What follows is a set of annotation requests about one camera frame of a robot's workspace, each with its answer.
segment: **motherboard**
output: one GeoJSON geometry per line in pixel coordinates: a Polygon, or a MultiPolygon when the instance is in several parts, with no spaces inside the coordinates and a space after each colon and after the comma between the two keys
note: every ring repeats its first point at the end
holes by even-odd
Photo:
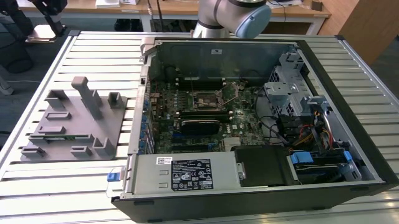
{"type": "Polygon", "coordinates": [[[222,152],[233,146],[264,144],[253,113],[257,90],[240,80],[153,81],[154,153],[222,152]]]}

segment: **blue latch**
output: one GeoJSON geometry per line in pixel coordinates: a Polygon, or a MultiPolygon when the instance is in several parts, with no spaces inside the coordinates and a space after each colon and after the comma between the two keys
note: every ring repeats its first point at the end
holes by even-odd
{"type": "Polygon", "coordinates": [[[208,150],[213,148],[213,145],[216,145],[216,143],[208,143],[208,150]]]}
{"type": "Polygon", "coordinates": [[[108,182],[117,182],[120,181],[120,173],[108,173],[106,175],[108,182]]]}
{"type": "Polygon", "coordinates": [[[346,159],[346,161],[350,161],[350,153],[348,151],[342,152],[344,158],[346,159]]]}
{"type": "Polygon", "coordinates": [[[309,152],[297,152],[293,153],[289,157],[290,157],[292,164],[313,162],[313,158],[309,152]]]}
{"type": "Polygon", "coordinates": [[[145,142],[144,142],[144,141],[140,141],[140,142],[138,142],[138,149],[144,149],[144,147],[145,147],[145,142]]]}

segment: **table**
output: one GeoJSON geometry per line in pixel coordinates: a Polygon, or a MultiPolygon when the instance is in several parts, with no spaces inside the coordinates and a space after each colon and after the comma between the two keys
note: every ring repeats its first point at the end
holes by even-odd
{"type": "MultiPolygon", "coordinates": [[[[20,9],[26,17],[42,17],[33,4],[28,0],[17,0],[20,9]]],[[[156,0],[150,0],[153,17],[157,16],[156,0]]],[[[176,0],[160,1],[164,19],[172,20],[197,20],[198,4],[176,0]]],[[[270,22],[304,22],[310,23],[306,35],[316,35],[325,18],[329,17],[328,11],[321,12],[305,9],[300,6],[272,9],[270,22]]],[[[94,0],[68,0],[68,6],[62,11],[62,18],[108,18],[108,19],[140,19],[144,32],[150,32],[150,16],[146,10],[146,0],[140,0],[137,5],[121,4],[118,8],[94,8],[94,0]]]]}
{"type": "MultiPolygon", "coordinates": [[[[125,166],[134,99],[140,79],[140,43],[145,36],[188,37],[176,33],[81,32],[68,36],[48,73],[0,152],[0,223],[133,224],[105,195],[106,174],[125,166]],[[113,161],[20,162],[26,134],[37,127],[49,89],[70,87],[74,76],[86,76],[100,96],[117,91],[128,106],[113,161]]],[[[393,171],[399,173],[399,101],[345,41],[333,36],[261,35],[262,39],[304,39],[350,106],[393,171]]],[[[312,76],[314,90],[322,94],[312,76]]],[[[121,192],[121,186],[112,187],[121,192]]],[[[329,210],[189,220],[178,223],[289,224],[399,223],[399,187],[352,199],[329,210]]]]}

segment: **red wire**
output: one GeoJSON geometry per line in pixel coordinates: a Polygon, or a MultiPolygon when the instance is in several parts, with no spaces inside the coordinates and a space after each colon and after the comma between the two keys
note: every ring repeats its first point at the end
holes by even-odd
{"type": "Polygon", "coordinates": [[[301,132],[304,131],[304,128],[305,128],[305,127],[309,127],[309,126],[312,126],[312,125],[304,125],[304,126],[300,128],[300,131],[298,131],[298,133],[300,133],[298,138],[301,138],[301,132]]]}
{"type": "Polygon", "coordinates": [[[332,134],[330,134],[330,132],[328,132],[328,133],[329,133],[329,146],[332,148],[332,134]]]}

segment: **black plastic cover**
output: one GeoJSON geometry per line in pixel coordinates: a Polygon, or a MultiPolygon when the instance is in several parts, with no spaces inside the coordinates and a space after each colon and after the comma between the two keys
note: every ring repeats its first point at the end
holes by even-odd
{"type": "Polygon", "coordinates": [[[282,146],[253,145],[234,146],[236,162],[242,163],[245,179],[241,187],[294,185],[288,150],[282,146]]]}

